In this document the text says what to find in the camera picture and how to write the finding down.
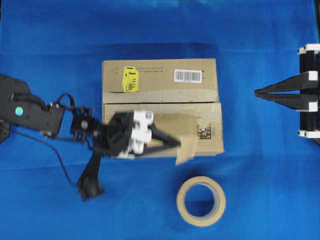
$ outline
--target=yellow sticker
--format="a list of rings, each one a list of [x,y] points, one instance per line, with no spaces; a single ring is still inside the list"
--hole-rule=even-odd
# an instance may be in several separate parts
[[[139,72],[134,66],[124,67],[122,87],[125,93],[134,93],[139,90]]]

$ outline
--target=tape roll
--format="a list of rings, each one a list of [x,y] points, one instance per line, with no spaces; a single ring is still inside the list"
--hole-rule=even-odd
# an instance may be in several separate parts
[[[187,192],[195,185],[203,185],[209,188],[213,194],[213,208],[204,216],[191,215],[185,204]],[[176,196],[176,205],[181,217],[189,224],[197,227],[207,227],[216,223],[224,214],[226,208],[226,196],[221,186],[207,176],[196,176],[190,178],[180,187]]]

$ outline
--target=white bracket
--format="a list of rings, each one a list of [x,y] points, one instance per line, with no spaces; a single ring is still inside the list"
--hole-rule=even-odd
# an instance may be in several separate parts
[[[127,149],[120,152],[118,158],[134,158],[134,154],[142,154],[146,144],[151,142],[152,131],[148,126],[154,122],[152,111],[134,111],[131,138]]]

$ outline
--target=teal circle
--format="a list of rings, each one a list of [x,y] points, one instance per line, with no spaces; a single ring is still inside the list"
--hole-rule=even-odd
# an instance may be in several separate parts
[[[22,107],[18,106],[15,109],[15,115],[17,115],[18,117],[21,117],[23,114],[24,114],[24,109]]]

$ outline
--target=qr code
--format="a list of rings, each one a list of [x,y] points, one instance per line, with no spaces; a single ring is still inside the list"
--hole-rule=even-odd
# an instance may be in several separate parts
[[[196,134],[198,135],[200,140],[211,139],[213,132],[212,132],[211,126],[208,126],[206,128],[200,128],[199,125],[196,126]]]

